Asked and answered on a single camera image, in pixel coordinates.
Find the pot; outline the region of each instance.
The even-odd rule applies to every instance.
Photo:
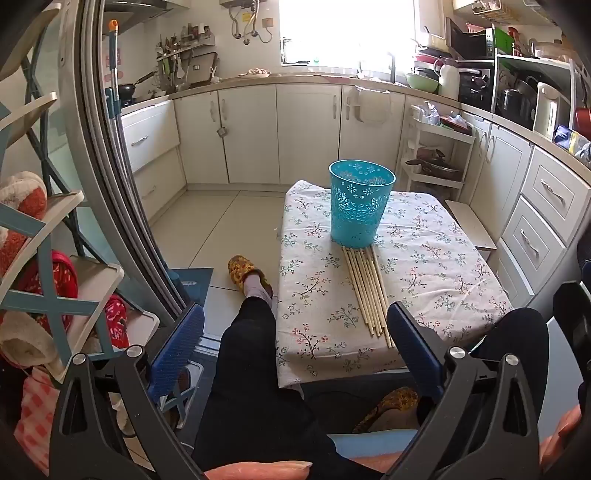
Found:
[[[507,120],[511,120],[522,127],[531,130],[534,126],[534,121],[531,117],[532,104],[519,90],[503,90],[499,98],[499,110],[501,111],[501,115]]]

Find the white cabinet door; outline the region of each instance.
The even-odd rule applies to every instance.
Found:
[[[279,183],[275,85],[219,92],[230,183]]]
[[[478,184],[482,166],[485,162],[488,144],[491,140],[492,123],[472,113],[462,112],[462,117],[476,129],[474,132],[476,140],[472,148],[472,155],[470,156],[470,163],[464,180],[464,188],[462,188],[462,194],[460,195],[461,203],[470,204],[476,190],[476,185]]]
[[[366,160],[394,171],[404,117],[404,95],[381,94],[384,103],[389,103],[390,117],[383,124],[369,124],[357,119],[359,107],[351,105],[350,98],[354,90],[355,87],[343,87],[339,160]]]
[[[277,85],[282,184],[330,186],[329,165],[339,159],[340,99],[338,85]]]
[[[217,92],[174,101],[187,183],[228,183]]]
[[[532,145],[494,125],[470,207],[496,242],[513,211],[530,162]]]

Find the tiled floor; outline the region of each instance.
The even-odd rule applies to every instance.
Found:
[[[244,255],[277,290],[284,193],[187,192],[152,226],[171,268],[213,267],[205,302],[206,333],[221,336],[244,297],[228,276],[228,260]]]

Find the window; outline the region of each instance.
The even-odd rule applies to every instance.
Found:
[[[414,0],[280,0],[282,62],[410,71]]]

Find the floral tablecloth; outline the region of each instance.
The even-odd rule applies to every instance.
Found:
[[[433,197],[392,192],[375,240],[389,303],[449,345],[481,337],[511,304],[460,226]],[[305,181],[285,196],[276,338],[280,387],[404,366],[363,322],[341,247],[330,240],[330,190]]]

